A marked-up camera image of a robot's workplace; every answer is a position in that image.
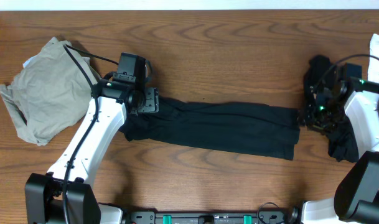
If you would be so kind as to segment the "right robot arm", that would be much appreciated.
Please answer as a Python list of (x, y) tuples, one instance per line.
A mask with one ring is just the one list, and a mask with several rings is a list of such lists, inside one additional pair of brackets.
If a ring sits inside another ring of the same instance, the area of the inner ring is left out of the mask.
[(358, 65), (332, 65), (309, 87), (311, 104), (304, 123), (322, 134), (349, 125), (356, 164), (332, 198), (308, 201), (301, 223), (379, 223), (379, 83), (361, 78)]

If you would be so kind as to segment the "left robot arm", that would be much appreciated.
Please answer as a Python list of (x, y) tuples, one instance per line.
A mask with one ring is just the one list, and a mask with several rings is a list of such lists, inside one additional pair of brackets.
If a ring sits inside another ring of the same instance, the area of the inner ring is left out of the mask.
[(28, 223), (122, 223), (124, 212), (98, 203), (96, 172), (129, 115), (157, 113), (159, 93), (146, 84), (149, 60), (123, 53), (115, 72), (91, 86), (91, 100), (70, 144), (45, 175), (31, 174), (25, 185)]

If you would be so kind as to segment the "black shirt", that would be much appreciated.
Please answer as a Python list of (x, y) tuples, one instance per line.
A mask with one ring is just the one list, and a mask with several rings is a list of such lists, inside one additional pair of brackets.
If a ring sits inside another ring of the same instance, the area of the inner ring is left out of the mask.
[(157, 113), (131, 115), (119, 130), (128, 141), (152, 139), (291, 160), (300, 133), (297, 114), (296, 109), (257, 103), (160, 98)]

